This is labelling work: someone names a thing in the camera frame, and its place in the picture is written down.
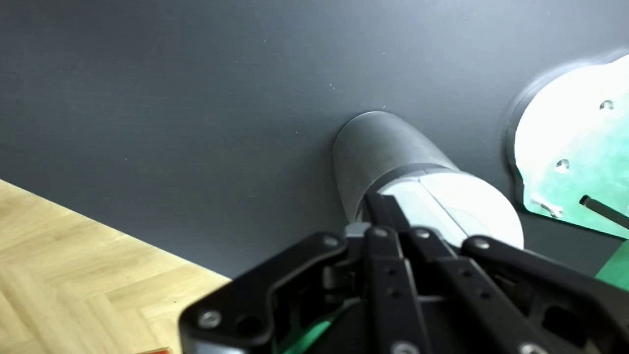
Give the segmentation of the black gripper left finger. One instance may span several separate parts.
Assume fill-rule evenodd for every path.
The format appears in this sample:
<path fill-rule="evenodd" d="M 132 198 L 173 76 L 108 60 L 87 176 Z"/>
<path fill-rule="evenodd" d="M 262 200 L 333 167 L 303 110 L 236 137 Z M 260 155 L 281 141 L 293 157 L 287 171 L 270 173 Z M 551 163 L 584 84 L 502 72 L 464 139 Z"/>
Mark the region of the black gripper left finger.
<path fill-rule="evenodd" d="M 183 354 L 417 354 L 411 232 L 395 198 L 372 194 L 354 235 L 311 234 L 185 306 Z"/>

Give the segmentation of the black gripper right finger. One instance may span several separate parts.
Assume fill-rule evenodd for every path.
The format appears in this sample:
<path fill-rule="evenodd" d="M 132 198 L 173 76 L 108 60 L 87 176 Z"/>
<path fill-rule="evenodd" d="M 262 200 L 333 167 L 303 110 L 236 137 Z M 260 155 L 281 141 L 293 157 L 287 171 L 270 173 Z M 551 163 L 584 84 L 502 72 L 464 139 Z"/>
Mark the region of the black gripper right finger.
<path fill-rule="evenodd" d="M 629 354 L 627 291 L 490 235 L 454 247 L 411 228 L 401 239 L 488 354 Z"/>

